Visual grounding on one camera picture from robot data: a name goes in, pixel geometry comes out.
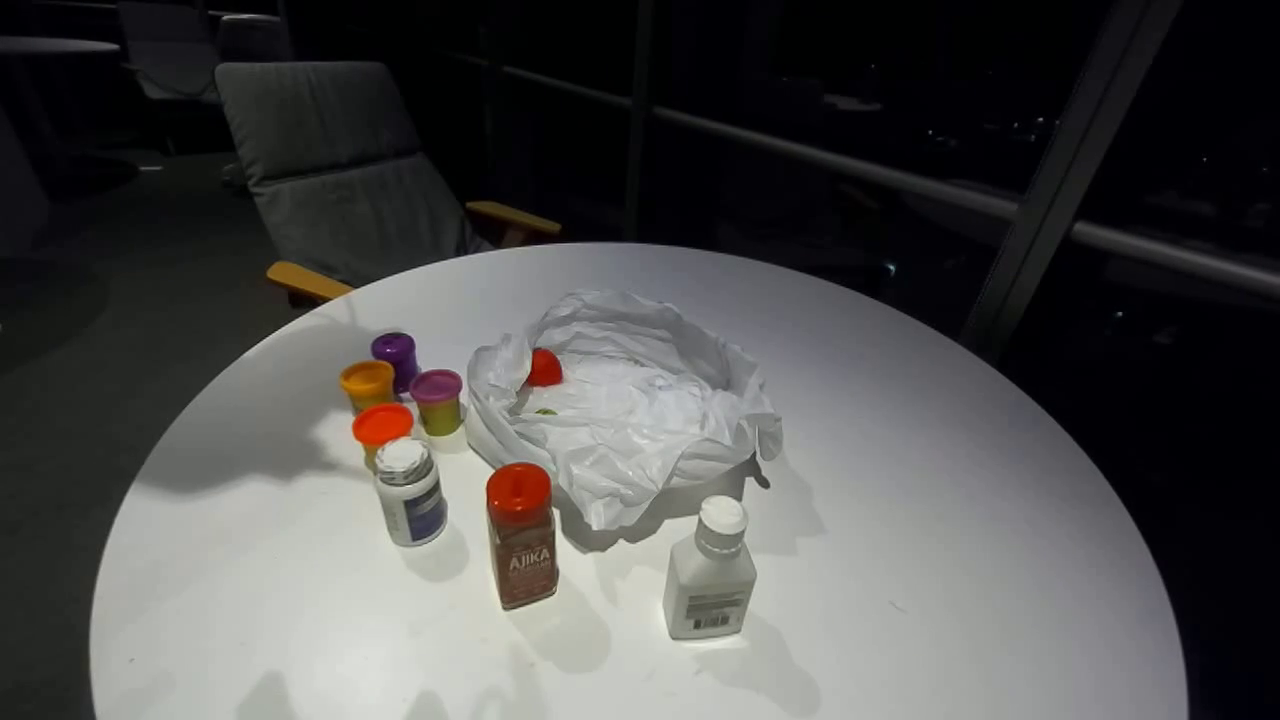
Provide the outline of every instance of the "white bottle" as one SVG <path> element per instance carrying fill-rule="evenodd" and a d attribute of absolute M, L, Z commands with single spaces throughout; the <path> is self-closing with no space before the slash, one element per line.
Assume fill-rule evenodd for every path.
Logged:
<path fill-rule="evenodd" d="M 757 588 L 744 544 L 749 510 L 734 496 L 709 496 L 695 530 L 673 548 L 667 633 L 673 639 L 738 637 Z"/>

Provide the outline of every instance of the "round white table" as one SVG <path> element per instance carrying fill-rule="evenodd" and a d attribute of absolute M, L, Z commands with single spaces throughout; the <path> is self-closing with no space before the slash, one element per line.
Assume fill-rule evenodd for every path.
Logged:
<path fill-rule="evenodd" d="M 571 288 L 686 307 L 759 359 L 789 467 L 749 488 L 738 639 L 673 645 L 667 548 L 560 544 L 500 610 L 483 478 L 439 455 L 448 530 L 399 552 L 336 371 L 404 329 L 426 366 Z M 141 467 L 96 578 L 99 720 L 870 714 L 1185 720 L 1160 573 L 1093 458 L 1001 371 L 837 283 L 712 250 L 560 243 L 427 263 L 244 351 Z"/>

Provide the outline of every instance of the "crumpled bag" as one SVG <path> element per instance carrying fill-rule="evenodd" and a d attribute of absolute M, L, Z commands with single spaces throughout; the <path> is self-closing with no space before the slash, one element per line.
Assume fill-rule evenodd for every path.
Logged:
<path fill-rule="evenodd" d="M 566 385 L 524 389 L 533 349 L 560 354 Z M 554 467 L 591 530 L 633 527 L 673 484 L 715 484 L 781 453 L 757 365 L 623 293 L 571 293 L 533 329 L 477 349 L 468 439 L 487 463 Z"/>

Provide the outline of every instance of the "bottle label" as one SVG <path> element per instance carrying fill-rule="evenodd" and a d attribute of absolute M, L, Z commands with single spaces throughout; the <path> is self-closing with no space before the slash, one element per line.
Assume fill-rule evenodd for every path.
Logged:
<path fill-rule="evenodd" d="M 744 610 L 741 595 L 687 595 L 687 628 L 729 628 Z"/>
<path fill-rule="evenodd" d="M 439 490 L 426 490 L 415 498 L 404 498 L 407 540 L 438 536 L 444 517 L 448 517 L 448 505 Z"/>

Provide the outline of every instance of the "floor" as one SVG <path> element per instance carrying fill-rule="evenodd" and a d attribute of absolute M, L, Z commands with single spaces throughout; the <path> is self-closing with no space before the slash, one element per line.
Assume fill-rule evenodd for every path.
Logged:
<path fill-rule="evenodd" d="M 287 319 L 269 234 L 221 156 L 60 210 L 0 261 L 0 714 L 89 713 L 96 552 L 167 418 Z"/>

